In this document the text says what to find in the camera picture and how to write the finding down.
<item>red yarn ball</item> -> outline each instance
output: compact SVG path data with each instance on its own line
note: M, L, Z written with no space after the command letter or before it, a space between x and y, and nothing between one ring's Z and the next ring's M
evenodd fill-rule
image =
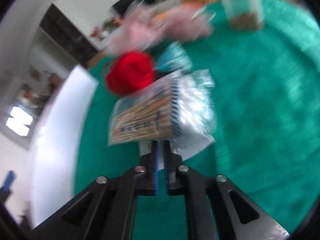
M114 94L124 97L150 85L155 76L151 56L129 52L116 59L105 81Z

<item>teal rug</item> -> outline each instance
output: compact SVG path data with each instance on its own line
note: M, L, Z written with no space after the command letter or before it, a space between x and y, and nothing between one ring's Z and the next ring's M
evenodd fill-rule
M263 0L259 32L228 28L221 3L208 39L183 47L193 70L207 68L216 82L212 98L216 143L185 161L204 175L227 175L289 233L320 193L320 32L295 5ZM139 161L138 143L108 147L108 123L117 98L104 88L105 58L91 70L100 81L79 148L75 193L97 176L121 175ZM187 239L184 199L139 197L134 240Z

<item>pink plastic bag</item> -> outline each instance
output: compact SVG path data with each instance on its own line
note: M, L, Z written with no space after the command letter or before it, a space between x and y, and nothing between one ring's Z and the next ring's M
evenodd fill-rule
M146 6L132 8L122 26L110 35L105 51L119 56L130 51L143 51L164 39L164 27L151 23L152 11Z
M209 37L212 31L210 19L203 9L174 8L168 15L166 33L173 40L195 41L200 37Z

